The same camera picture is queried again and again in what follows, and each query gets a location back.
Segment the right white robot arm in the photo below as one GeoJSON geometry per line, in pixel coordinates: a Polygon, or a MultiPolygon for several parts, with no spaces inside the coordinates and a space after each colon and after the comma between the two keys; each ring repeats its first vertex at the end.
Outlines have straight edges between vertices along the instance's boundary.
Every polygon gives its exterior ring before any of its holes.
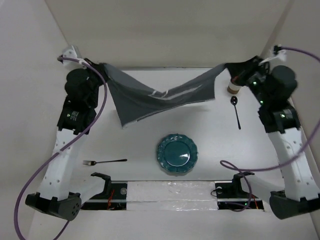
{"type": "Polygon", "coordinates": [[[257,170],[240,169],[233,176],[231,191],[267,202],[280,220],[308,214],[320,208],[320,188],[312,176],[302,142],[301,123],[289,98],[298,87],[295,72],[284,65],[270,69],[268,62],[254,57],[245,62],[226,63],[237,87],[248,87],[260,104],[259,119],[277,154],[278,164],[265,171],[280,169],[284,189],[258,178],[257,170]]]}

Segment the brown paper cup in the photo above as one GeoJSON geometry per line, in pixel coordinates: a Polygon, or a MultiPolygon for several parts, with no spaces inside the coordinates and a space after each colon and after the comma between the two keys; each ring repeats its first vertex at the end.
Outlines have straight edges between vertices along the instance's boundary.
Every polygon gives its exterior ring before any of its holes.
{"type": "Polygon", "coordinates": [[[232,95],[237,95],[241,88],[242,86],[230,81],[227,87],[227,91],[232,95]]]}

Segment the black spoon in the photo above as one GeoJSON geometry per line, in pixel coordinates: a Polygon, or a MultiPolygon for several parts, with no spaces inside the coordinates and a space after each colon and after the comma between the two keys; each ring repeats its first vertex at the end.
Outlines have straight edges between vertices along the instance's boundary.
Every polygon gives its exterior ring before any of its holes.
{"type": "Polygon", "coordinates": [[[241,130],[242,127],[241,127],[241,124],[240,124],[239,115],[238,115],[238,110],[237,110],[238,98],[237,98],[235,95],[233,95],[233,96],[230,98],[230,103],[233,105],[234,110],[235,110],[235,115],[236,115],[236,120],[237,120],[238,129],[241,130]]]}

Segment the grey cloth placemat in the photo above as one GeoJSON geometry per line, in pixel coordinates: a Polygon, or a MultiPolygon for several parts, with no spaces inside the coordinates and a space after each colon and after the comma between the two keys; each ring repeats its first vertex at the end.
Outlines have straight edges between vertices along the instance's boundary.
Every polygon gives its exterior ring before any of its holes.
{"type": "Polygon", "coordinates": [[[106,81],[123,128],[152,115],[187,104],[215,99],[215,80],[225,70],[220,64],[164,92],[153,89],[120,69],[104,64],[106,81]]]}

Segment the silver fork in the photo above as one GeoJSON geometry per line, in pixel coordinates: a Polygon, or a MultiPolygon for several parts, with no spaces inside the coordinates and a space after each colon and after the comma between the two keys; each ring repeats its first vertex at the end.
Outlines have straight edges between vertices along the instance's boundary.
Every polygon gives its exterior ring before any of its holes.
{"type": "Polygon", "coordinates": [[[84,160],[82,162],[85,166],[95,166],[97,164],[105,164],[105,163],[121,163],[121,162],[127,162],[127,159],[117,159],[117,160],[107,160],[107,161],[93,161],[93,160],[84,160]]]}

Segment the teal ceramic plate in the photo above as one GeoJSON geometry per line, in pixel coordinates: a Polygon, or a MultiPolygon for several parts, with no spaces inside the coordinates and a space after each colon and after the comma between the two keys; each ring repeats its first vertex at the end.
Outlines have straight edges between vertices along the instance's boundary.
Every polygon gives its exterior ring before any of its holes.
{"type": "Polygon", "coordinates": [[[171,174],[186,174],[198,161],[196,143],[184,134],[168,134],[157,145],[156,160],[159,165],[171,174]]]}

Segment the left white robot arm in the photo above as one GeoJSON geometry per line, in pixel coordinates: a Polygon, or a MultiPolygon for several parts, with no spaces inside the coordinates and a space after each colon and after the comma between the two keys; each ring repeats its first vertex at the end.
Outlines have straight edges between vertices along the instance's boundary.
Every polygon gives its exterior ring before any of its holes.
{"type": "Polygon", "coordinates": [[[67,75],[67,96],[57,123],[53,153],[31,177],[34,179],[46,169],[39,189],[26,196],[25,204],[40,213],[70,222],[89,199],[96,195],[107,198],[112,191],[110,176],[98,172],[79,185],[71,183],[80,148],[105,108],[108,90],[101,64],[87,58],[60,56],[58,60],[74,62],[81,67],[67,75]],[[96,111],[100,87],[104,87],[104,97],[100,110],[96,111]]]}

